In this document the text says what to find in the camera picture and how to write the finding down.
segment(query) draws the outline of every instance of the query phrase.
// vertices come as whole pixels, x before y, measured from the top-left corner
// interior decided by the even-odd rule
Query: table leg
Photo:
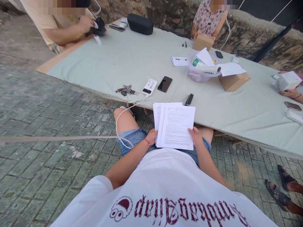
[[[215,132],[214,132],[214,136],[215,136],[215,137],[217,137],[217,136],[226,136],[226,134],[223,133],[223,132],[220,132],[220,131],[215,131]]]
[[[235,140],[233,141],[233,145],[239,144],[239,143],[241,143],[241,142],[242,142],[242,140],[235,139]]]
[[[130,108],[131,106],[133,106],[132,103],[126,103],[126,107],[127,107],[127,108]]]
[[[148,115],[149,114],[149,109],[146,109],[146,108],[143,108],[143,109],[144,109],[145,115]]]

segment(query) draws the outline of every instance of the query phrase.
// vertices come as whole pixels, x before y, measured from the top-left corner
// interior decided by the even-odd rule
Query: hand
[[[82,15],[78,23],[79,28],[83,33],[89,32],[91,27],[95,27],[94,21],[87,16]]]
[[[145,137],[145,139],[151,144],[154,145],[156,142],[156,136],[158,135],[158,131],[155,129],[152,129],[148,135]]]
[[[196,32],[195,36],[193,37],[193,40],[195,41],[196,38],[197,38],[197,36],[200,35],[200,34],[202,34],[202,32],[201,32],[201,30],[198,30],[198,31]]]
[[[280,91],[280,94],[285,97],[290,97],[290,98],[296,98],[296,97],[300,96],[297,89],[289,90],[288,92]]]
[[[199,129],[194,127],[192,130],[188,129],[188,132],[192,135],[193,144],[195,147],[200,146],[200,145],[204,146],[203,136]]]
[[[216,37],[215,36],[209,36],[209,38],[212,38],[214,41],[216,41]]]

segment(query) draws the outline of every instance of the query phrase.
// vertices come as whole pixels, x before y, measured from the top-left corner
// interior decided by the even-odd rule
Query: keys
[[[128,97],[127,97],[127,94],[126,94],[126,91],[125,91],[125,90],[121,91],[121,94],[122,94],[123,96],[125,96],[126,99],[128,100]]]
[[[131,87],[132,87],[132,85],[128,85],[128,86],[123,85],[123,88],[118,88],[115,92],[116,93],[118,93],[118,92],[121,93],[128,100],[127,94],[130,94],[130,95],[138,95],[139,94],[138,92],[132,90]]]

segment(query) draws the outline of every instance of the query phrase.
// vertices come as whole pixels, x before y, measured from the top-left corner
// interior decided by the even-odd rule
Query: brick pavement
[[[114,135],[112,114],[121,103],[33,72],[49,50],[42,40],[37,41],[39,34],[30,37],[34,27],[29,22],[26,17],[10,21],[13,27],[23,23],[31,32],[27,43],[17,40],[18,48],[6,44],[9,49],[2,53],[6,66],[0,65],[0,135]],[[39,51],[40,57],[29,61],[32,47],[37,50],[30,56]],[[147,131],[153,127],[152,112],[147,117],[136,107],[134,112],[141,127]],[[233,147],[231,141],[227,136],[214,138],[210,152],[229,188],[245,194],[278,226],[303,226],[302,218],[283,212],[264,186],[264,179],[271,180],[303,207],[302,195],[283,190],[276,167],[284,165],[303,184],[303,161],[246,143]],[[49,226],[89,179],[104,174],[120,157],[114,139],[0,144],[0,226]]]

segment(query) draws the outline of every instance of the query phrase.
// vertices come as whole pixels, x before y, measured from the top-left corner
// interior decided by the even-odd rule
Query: black sandal
[[[286,172],[286,170],[282,169],[282,166],[281,165],[278,165],[278,171],[279,171],[279,174],[280,174],[280,177],[281,177],[281,181],[282,181],[282,186],[284,188],[285,191],[287,192],[290,192],[288,189],[287,189],[287,184],[289,182],[292,182],[292,181],[296,181],[295,178],[293,178],[288,172]]]
[[[285,212],[288,212],[285,208],[285,206],[288,206],[291,198],[289,198],[287,195],[285,195],[283,192],[281,192],[277,186],[274,184],[275,188],[271,189],[269,186],[269,183],[271,183],[269,180],[265,180],[265,186],[270,193],[270,195],[274,198],[274,200],[277,202],[277,204],[281,207],[281,209]]]

